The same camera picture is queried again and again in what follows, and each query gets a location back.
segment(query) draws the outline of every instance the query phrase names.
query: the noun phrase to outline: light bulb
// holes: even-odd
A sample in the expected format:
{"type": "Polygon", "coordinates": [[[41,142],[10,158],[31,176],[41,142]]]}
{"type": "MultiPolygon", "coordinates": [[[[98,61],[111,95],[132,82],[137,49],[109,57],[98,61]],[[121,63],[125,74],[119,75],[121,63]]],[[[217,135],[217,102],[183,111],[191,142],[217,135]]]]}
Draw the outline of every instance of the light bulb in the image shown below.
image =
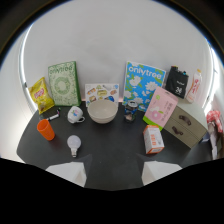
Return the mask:
{"type": "Polygon", "coordinates": [[[81,140],[78,136],[76,135],[71,135],[68,140],[67,140],[68,146],[71,148],[72,151],[72,156],[76,157],[77,155],[77,150],[81,145],[81,140]]]}

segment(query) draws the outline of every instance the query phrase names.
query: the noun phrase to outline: white mug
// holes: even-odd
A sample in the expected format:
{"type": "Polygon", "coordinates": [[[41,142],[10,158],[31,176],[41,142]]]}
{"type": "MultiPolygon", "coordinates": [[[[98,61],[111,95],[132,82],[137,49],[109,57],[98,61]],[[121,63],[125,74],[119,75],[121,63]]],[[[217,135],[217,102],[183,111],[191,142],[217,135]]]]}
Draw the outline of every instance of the white mug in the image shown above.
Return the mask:
{"type": "Polygon", "coordinates": [[[68,121],[72,124],[83,122],[85,118],[82,115],[82,110],[79,107],[73,106],[68,112],[68,121]]]}

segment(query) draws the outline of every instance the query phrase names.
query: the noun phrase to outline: white bowl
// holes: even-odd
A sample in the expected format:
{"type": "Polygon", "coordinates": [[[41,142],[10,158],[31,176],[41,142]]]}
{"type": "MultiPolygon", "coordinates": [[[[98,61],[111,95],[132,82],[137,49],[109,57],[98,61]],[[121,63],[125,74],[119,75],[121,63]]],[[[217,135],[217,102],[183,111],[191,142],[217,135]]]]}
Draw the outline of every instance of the white bowl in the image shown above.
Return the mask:
{"type": "Polygon", "coordinates": [[[87,110],[93,121],[105,124],[114,119],[118,107],[110,100],[96,100],[90,103],[87,110]]]}

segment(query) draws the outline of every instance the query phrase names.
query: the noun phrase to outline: pink package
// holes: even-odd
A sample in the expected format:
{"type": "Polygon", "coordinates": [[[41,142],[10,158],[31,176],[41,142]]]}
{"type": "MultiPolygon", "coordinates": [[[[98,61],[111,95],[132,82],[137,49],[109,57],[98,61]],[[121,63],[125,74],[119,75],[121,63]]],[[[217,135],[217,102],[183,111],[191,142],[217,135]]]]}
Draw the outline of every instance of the pink package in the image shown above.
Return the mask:
{"type": "Polygon", "coordinates": [[[161,131],[173,113],[178,98],[167,90],[157,86],[143,120],[149,125],[159,126],[161,131]]]}

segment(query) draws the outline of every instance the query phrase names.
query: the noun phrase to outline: small white box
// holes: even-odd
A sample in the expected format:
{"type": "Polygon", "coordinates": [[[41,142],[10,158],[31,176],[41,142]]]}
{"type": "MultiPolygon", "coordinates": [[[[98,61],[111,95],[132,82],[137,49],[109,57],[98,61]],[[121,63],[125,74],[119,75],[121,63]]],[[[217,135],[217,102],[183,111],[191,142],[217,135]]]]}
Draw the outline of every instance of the small white box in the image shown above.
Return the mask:
{"type": "Polygon", "coordinates": [[[146,154],[158,153],[164,149],[164,143],[159,127],[147,125],[144,132],[146,154]]]}

